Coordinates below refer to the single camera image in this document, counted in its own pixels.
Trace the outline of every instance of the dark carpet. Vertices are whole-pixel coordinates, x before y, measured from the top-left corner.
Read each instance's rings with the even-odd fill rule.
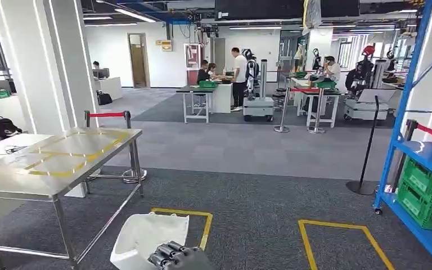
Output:
[[[104,167],[117,173],[123,167]],[[206,253],[215,269],[309,269],[298,220],[367,226],[395,269],[430,269],[432,257],[389,210],[373,213],[372,196],[345,188],[346,181],[269,175],[150,169],[145,197],[136,196],[83,261],[81,269],[116,269],[110,253],[124,221],[151,207],[211,212]],[[86,199],[62,200],[81,252],[133,185],[98,179]],[[201,240],[204,218],[190,217],[187,245]],[[318,269],[386,269],[362,231],[306,225]],[[64,252],[52,205],[28,202],[0,220],[0,245]],[[69,269],[65,261],[0,253],[7,269]]]
[[[371,128],[372,121],[364,121],[359,119],[344,120],[344,97],[340,97],[339,105],[337,107],[337,118],[335,120],[336,127],[365,127]],[[187,104],[191,104],[190,95],[187,95]],[[287,107],[286,116],[284,118],[284,125],[301,125],[305,126],[307,121],[306,116],[297,117],[297,108],[292,106],[292,101],[289,102]],[[327,105],[326,115],[322,116],[322,119],[331,118],[332,105]],[[232,112],[230,114],[211,114],[209,116],[210,123],[221,123],[221,124],[265,124],[275,125],[281,122],[280,111],[274,113],[274,122],[270,123],[266,121],[266,118],[253,118],[251,122],[245,122],[242,116],[242,111]],[[183,101],[181,94],[175,94],[146,110],[145,112],[132,118],[132,121],[150,121],[150,122],[179,122],[183,123]],[[205,123],[204,119],[189,119],[188,122],[192,123]],[[380,128],[392,128],[394,124],[394,118],[389,115],[386,120],[378,121],[377,126]],[[321,127],[328,127],[329,123],[321,123]]]

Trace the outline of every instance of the man in black shirt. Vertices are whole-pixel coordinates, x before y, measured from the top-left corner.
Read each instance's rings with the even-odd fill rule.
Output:
[[[200,83],[202,80],[208,80],[210,78],[208,74],[208,62],[206,60],[202,60],[201,69],[198,71],[198,80],[196,83]]]

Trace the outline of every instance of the black stanchion base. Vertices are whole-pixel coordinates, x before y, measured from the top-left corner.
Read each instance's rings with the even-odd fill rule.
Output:
[[[375,188],[377,183],[363,183],[361,188],[358,188],[360,185],[359,181],[350,181],[345,184],[345,186],[352,192],[360,194],[360,195],[372,195],[375,193]]]

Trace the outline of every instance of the white plastic basket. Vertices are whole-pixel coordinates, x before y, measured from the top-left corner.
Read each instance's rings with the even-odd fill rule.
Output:
[[[121,228],[110,255],[110,262],[120,270],[155,270],[148,262],[156,248],[169,241],[186,242],[190,216],[149,214],[132,215]]]

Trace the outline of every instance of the robotic finger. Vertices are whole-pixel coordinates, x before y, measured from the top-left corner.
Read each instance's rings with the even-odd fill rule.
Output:
[[[158,246],[148,261],[159,270],[213,270],[202,249],[184,247],[173,241]]]

